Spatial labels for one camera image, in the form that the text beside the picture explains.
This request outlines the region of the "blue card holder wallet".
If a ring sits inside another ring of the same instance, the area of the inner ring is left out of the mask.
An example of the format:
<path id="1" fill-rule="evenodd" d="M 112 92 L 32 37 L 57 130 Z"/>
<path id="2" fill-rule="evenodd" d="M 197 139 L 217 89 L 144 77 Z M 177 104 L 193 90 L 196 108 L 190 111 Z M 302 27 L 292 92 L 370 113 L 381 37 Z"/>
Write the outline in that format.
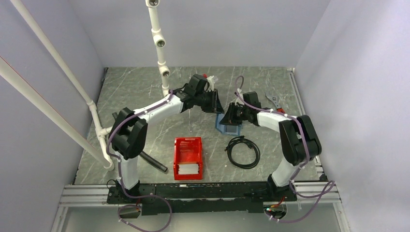
<path id="1" fill-rule="evenodd" d="M 231 136 L 240 136 L 241 126 L 233 126 L 233 125 L 222 125 L 220 121 L 224 117 L 224 114 L 217 114 L 215 119 L 215 129 L 219 131 L 221 134 L 231 135 Z"/>

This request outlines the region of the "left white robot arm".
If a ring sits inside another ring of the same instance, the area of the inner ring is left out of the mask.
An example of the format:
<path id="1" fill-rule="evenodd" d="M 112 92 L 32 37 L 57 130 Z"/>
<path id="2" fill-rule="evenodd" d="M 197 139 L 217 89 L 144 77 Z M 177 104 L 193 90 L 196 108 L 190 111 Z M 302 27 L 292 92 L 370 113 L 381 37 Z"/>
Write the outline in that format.
<path id="1" fill-rule="evenodd" d="M 125 202 L 132 203 L 139 196 L 137 163 L 138 157 L 145 155 L 148 127 L 194 106 L 205 113 L 222 114 L 224 109 L 215 88 L 217 80 L 214 75 L 194 74 L 188 83 L 169 91 L 164 99 L 136 110 L 123 108 L 115 115 L 107 146 L 114 150 L 109 155 L 118 160 L 117 186 Z"/>

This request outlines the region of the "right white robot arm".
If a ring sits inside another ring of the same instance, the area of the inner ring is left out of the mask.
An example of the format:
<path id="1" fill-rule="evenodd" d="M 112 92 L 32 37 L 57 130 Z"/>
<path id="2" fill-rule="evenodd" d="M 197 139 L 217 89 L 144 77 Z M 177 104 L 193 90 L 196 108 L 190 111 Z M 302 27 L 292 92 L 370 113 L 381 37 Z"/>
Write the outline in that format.
<path id="1" fill-rule="evenodd" d="M 309 116 L 290 116 L 273 109 L 262 108 L 255 91 L 239 97 L 229 104 L 220 124 L 241 125 L 244 121 L 276 131 L 280 135 L 283 158 L 268 176 L 266 194 L 273 201 L 285 194 L 296 172 L 322 152 L 322 145 Z"/>

